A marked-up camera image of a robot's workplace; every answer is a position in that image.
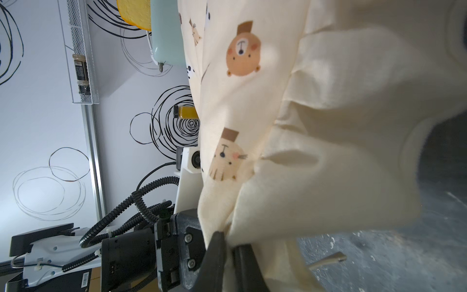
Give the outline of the cream bear-print pillow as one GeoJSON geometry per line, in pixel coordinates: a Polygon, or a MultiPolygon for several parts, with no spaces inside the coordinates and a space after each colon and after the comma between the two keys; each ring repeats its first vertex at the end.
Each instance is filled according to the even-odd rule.
{"type": "Polygon", "coordinates": [[[417,168],[467,107],[465,1],[179,1],[208,245],[252,245],[270,292],[318,292],[297,238],[421,211],[417,168]]]}

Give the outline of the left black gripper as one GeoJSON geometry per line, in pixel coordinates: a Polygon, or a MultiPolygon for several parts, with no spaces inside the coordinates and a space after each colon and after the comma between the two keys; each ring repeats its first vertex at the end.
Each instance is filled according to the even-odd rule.
{"type": "MultiPolygon", "coordinates": [[[[158,285],[162,292],[222,292],[226,262],[223,232],[206,250],[196,209],[163,212],[154,225],[158,285]]],[[[252,245],[233,249],[238,292],[270,292],[252,245]]]]}

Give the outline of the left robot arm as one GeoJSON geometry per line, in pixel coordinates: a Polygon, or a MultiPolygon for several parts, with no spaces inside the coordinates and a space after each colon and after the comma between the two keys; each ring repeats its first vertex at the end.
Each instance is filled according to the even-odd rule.
{"type": "Polygon", "coordinates": [[[14,236],[14,277],[8,292],[224,292],[233,260],[233,290],[268,290],[250,245],[227,250],[216,232],[206,245],[194,209],[175,213],[170,201],[152,207],[154,224],[133,216],[80,248],[82,231],[59,225],[14,236]]]}

